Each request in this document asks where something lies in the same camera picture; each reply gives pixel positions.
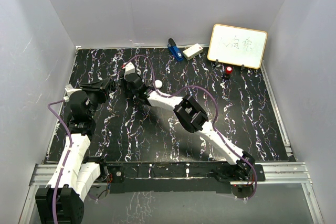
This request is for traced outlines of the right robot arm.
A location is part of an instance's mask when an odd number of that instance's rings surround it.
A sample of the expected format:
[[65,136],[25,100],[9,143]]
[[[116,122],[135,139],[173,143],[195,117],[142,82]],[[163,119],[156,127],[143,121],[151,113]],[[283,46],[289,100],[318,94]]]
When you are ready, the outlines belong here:
[[247,152],[229,141],[216,128],[218,106],[215,107],[215,117],[209,121],[206,111],[192,97],[168,95],[148,87],[137,73],[125,74],[121,78],[121,87],[129,97],[137,98],[141,103],[174,112],[184,130],[198,135],[215,147],[230,165],[234,166],[237,180],[257,180],[255,159]]

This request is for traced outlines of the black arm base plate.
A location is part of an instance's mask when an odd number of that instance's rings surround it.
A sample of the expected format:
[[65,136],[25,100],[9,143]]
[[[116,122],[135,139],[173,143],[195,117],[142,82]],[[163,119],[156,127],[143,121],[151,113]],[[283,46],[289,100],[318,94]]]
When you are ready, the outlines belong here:
[[98,182],[111,194],[133,192],[215,191],[231,193],[233,184],[248,187],[266,180],[262,165],[256,164],[257,180],[237,180],[235,166],[225,161],[205,162],[105,162],[97,157],[84,161],[98,166]]

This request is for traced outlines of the white earbud charging case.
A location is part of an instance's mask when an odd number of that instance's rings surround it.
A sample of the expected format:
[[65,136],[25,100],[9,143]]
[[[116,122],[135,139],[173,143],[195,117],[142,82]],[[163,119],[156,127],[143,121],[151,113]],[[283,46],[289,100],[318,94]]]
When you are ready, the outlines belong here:
[[161,80],[155,80],[154,85],[157,89],[160,89],[162,88],[163,83]]

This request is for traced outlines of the black earbud charging case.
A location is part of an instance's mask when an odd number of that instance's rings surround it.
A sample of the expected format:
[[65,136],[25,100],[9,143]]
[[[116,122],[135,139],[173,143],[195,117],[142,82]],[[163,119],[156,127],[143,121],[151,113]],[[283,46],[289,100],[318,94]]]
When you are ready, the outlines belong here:
[[116,92],[117,89],[118,89],[118,84],[115,81],[111,81],[110,82],[110,91],[111,92]]

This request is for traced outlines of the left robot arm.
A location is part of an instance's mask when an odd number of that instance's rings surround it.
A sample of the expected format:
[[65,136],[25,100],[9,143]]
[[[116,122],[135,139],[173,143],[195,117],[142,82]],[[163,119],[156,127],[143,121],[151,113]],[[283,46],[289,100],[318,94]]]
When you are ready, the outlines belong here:
[[56,115],[66,130],[65,146],[51,179],[35,195],[41,223],[81,223],[91,186],[108,177],[104,158],[86,156],[86,152],[95,132],[98,105],[105,103],[115,88],[110,78],[79,88],[70,84],[65,87],[61,102],[70,106],[69,118],[64,121]]

